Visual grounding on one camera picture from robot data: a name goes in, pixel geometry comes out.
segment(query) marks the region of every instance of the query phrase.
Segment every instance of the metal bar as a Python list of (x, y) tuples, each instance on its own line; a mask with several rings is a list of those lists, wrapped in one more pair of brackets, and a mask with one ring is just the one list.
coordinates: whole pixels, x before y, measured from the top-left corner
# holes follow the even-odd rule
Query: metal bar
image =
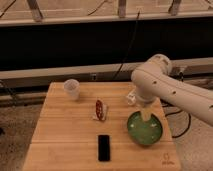
[(7, 85), (2, 80), (0, 80), (0, 85), (10, 95), (13, 101), (13, 105), (16, 106), (18, 104), (19, 97), (14, 93), (14, 91), (11, 88), (7, 87)]
[(42, 13), (39, 9), (37, 1), (36, 0), (27, 0), (27, 2), (28, 2), (28, 5), (30, 7), (33, 19), (36, 22), (41, 22), (42, 19), (43, 19), (43, 16), (42, 16)]
[(126, 16), (126, 0), (119, 0), (118, 2), (118, 16), (125, 18)]
[(0, 9), (0, 18), (5, 14), (5, 12), (16, 2), (16, 0), (7, 0), (6, 3)]
[(180, 4), (181, 4), (181, 0), (173, 0), (168, 12), (172, 16), (177, 15), (179, 12)]

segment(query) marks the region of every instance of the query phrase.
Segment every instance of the black backdrop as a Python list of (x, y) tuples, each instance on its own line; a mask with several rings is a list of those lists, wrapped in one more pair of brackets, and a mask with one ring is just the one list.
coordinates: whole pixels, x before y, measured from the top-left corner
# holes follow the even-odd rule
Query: black backdrop
[[(0, 28), (0, 70), (120, 63), (135, 21)], [(127, 62), (213, 57), (213, 18), (138, 23)]]

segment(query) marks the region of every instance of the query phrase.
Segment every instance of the floor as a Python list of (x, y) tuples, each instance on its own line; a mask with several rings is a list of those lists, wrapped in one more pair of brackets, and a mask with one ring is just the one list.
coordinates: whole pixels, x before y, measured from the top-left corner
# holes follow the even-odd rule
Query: floor
[[(0, 0), (0, 11), (8, 0)], [(44, 18), (83, 17), (92, 15), (117, 15), (118, 0), (37, 0)], [(127, 14), (168, 12), (172, 0), (127, 0)], [(182, 0), (180, 11), (206, 11), (210, 0)], [(27, 1), (17, 0), (1, 20), (31, 19)]]
[[(0, 108), (0, 170), (21, 171), (42, 105)], [(177, 108), (164, 108), (166, 113)], [(168, 117), (172, 134), (187, 125), (187, 114)], [(213, 127), (192, 117), (190, 130), (174, 139), (183, 171), (213, 170)]]

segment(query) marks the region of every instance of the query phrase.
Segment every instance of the speckled floor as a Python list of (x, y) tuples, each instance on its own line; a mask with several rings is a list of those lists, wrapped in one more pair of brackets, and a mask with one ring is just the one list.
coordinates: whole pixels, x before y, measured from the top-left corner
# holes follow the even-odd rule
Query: speckled floor
[(21, 171), (42, 105), (0, 108), (0, 171)]
[[(0, 171), (21, 171), (42, 105), (0, 108)], [(165, 108), (165, 112), (177, 108)], [(187, 125), (187, 114), (168, 118), (172, 134), (178, 134)], [(174, 139), (183, 171), (213, 170), (213, 127), (192, 117), (190, 130)]]

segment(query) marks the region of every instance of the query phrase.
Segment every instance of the logo on table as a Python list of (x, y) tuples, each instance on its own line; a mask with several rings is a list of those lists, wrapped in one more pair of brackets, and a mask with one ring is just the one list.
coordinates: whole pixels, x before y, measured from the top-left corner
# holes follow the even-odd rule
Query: logo on table
[(170, 160), (169, 153), (164, 153), (163, 154), (163, 162), (162, 165), (174, 165), (175, 163)]

